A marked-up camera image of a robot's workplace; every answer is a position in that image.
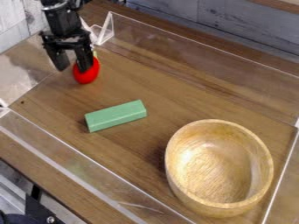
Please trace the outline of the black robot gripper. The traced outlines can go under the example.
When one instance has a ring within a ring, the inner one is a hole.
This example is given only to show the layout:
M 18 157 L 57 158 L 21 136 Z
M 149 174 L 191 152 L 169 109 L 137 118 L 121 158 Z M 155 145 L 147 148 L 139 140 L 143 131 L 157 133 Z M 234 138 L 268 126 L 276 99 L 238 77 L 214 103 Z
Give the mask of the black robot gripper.
M 58 36 L 51 31 L 42 31 L 39 36 L 43 48 L 59 71 L 63 71 L 71 64 L 66 50 L 75 50 L 79 71 L 85 73 L 90 70 L 94 65 L 94 53 L 89 31 L 79 29 L 67 36 Z

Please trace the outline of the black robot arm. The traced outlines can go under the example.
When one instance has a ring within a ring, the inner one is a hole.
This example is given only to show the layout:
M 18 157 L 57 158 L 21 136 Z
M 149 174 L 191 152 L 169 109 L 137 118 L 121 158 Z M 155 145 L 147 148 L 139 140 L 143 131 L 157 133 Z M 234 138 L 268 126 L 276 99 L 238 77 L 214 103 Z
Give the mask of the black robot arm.
M 41 32 L 43 48 L 58 70 L 71 64 L 67 50 L 77 54 L 77 65 L 82 73 L 94 65 L 90 31 L 83 28 L 79 10 L 91 0 L 41 0 L 50 30 Z

